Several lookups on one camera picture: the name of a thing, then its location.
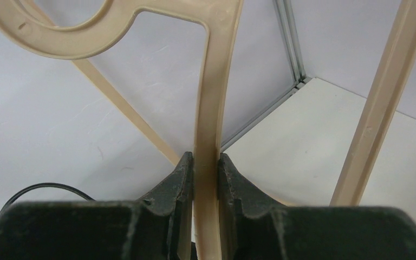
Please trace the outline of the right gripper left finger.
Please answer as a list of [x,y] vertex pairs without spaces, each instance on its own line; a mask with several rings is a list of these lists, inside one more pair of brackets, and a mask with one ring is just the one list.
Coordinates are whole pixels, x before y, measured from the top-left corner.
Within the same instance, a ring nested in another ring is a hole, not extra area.
[[137,200],[25,201],[0,215],[0,259],[190,259],[193,155]]

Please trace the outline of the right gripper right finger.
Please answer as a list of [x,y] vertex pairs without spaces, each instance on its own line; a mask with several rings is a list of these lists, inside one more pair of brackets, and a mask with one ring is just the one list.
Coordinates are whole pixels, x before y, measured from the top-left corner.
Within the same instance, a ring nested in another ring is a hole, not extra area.
[[222,259],[416,259],[416,224],[393,207],[286,206],[218,163]]

